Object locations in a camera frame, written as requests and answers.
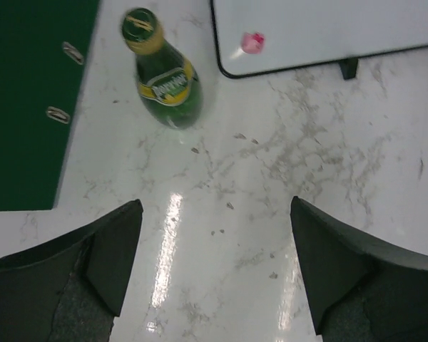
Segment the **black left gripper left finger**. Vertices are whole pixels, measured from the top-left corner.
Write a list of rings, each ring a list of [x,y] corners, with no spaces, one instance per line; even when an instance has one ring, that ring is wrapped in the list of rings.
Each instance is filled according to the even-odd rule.
[[[135,199],[0,258],[0,341],[108,341],[123,307],[142,220]]]

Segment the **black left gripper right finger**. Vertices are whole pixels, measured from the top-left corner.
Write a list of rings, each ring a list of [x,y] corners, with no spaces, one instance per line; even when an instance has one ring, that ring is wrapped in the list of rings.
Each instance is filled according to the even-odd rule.
[[[292,233],[315,333],[324,341],[428,341],[428,256],[294,197]]]

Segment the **green bottle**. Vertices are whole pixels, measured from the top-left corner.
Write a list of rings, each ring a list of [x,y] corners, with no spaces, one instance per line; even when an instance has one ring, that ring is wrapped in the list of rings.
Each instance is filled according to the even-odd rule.
[[[203,91],[193,64],[164,36],[156,15],[146,8],[124,14],[121,33],[135,54],[136,85],[144,106],[160,123],[190,127],[203,107]]]

